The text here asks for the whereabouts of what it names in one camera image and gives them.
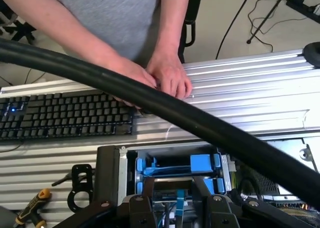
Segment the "person's right hand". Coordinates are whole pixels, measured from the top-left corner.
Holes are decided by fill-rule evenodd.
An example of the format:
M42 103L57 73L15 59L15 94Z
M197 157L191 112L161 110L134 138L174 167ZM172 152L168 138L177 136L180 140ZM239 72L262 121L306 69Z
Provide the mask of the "person's right hand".
M116 57L106 66L109 70L145 84L153 89L157 87L156 80L144 68L124 57Z

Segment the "person's left hand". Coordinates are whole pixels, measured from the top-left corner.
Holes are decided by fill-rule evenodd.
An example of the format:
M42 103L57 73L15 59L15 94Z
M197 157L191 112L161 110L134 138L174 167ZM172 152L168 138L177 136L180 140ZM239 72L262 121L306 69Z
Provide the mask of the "person's left hand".
M191 94L192 83L176 50L156 47L146 70L155 78L160 91L180 100Z

